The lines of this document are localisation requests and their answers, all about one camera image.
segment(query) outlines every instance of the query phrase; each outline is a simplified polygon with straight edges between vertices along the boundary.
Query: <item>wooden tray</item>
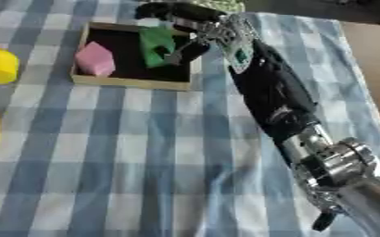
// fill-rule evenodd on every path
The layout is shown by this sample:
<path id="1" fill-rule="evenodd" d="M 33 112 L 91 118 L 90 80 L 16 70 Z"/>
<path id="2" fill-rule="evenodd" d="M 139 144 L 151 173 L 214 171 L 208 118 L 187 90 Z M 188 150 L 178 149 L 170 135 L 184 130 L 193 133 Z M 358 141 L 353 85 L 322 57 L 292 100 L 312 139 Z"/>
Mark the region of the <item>wooden tray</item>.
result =
<path id="1" fill-rule="evenodd" d="M 181 66 L 165 66 L 148 69 L 140 48 L 139 26 L 131 22 L 125 24 L 91 22 L 85 25 L 79 49 L 91 41 L 107 48 L 114 57 L 116 71 L 110 77 L 96 77 L 84 74 L 74 64 L 70 76 L 75 83 L 94 85 L 122 85 L 146 89 L 166 89 L 186 91 L 190 89 L 192 72 L 199 67 L 197 59 Z M 176 47 L 187 43 L 190 35 L 171 30 Z"/>

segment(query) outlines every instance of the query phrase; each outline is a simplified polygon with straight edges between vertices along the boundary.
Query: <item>pink sponge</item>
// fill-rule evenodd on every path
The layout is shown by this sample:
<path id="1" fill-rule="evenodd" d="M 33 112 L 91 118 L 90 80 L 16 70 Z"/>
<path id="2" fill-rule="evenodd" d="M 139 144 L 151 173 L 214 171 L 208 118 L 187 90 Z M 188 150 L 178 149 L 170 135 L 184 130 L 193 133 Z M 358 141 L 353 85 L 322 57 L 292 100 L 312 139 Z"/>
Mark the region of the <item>pink sponge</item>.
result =
<path id="1" fill-rule="evenodd" d="M 112 53 L 103 46 L 90 42 L 76 54 L 76 63 L 84 73 L 107 77 L 115 70 Z"/>

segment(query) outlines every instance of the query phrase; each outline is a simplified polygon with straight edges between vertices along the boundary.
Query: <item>robotic forearm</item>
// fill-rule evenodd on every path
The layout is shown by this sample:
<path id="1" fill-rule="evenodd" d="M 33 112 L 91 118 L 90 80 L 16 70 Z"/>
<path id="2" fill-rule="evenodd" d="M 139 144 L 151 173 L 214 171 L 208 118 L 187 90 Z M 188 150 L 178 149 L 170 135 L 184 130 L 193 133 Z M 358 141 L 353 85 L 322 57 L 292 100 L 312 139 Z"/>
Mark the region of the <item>robotic forearm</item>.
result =
<path id="1" fill-rule="evenodd" d="M 345 214 L 380 237 L 380 178 L 374 176 L 372 151 L 354 138 L 332 142 L 297 74 L 246 19 L 185 3 L 146 4 L 138 7 L 136 17 L 170 20 L 177 29 L 197 33 L 165 57 L 172 64 L 204 54 L 210 42 L 218 44 L 253 118 L 273 139 L 309 201 L 322 211 L 315 230 L 323 231 L 337 214 Z M 181 18 L 195 22 L 190 27 Z"/>

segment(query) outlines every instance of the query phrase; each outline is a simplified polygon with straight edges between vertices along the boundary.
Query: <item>blue checkered tablecloth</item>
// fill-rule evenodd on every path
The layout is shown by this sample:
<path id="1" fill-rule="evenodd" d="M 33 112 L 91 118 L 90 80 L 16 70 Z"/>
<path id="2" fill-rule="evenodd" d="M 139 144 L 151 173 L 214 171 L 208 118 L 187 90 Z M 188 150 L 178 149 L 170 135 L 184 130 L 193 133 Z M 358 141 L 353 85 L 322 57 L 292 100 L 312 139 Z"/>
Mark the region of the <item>blue checkered tablecloth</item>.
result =
<path id="1" fill-rule="evenodd" d="M 0 86 L 0 236 L 363 236 L 346 217 L 310 229 L 318 211 L 216 47 L 190 92 L 71 82 L 83 24 L 131 19 L 136 6 L 0 1 L 0 47 L 21 62 L 19 80 Z M 247 16 L 320 102 L 331 135 L 380 156 L 380 116 L 339 23 Z"/>

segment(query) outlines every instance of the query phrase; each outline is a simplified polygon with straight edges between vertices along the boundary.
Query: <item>green block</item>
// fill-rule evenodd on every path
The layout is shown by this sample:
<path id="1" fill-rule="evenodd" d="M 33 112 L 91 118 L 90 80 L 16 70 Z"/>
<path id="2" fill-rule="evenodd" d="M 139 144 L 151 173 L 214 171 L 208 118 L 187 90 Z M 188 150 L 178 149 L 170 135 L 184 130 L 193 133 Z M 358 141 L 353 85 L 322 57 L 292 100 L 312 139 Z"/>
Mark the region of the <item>green block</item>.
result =
<path id="1" fill-rule="evenodd" d="M 148 68 L 164 66 L 166 63 L 155 49 L 164 47 L 168 54 L 174 52 L 175 42 L 171 30 L 165 27 L 150 27 L 140 30 L 141 51 Z"/>

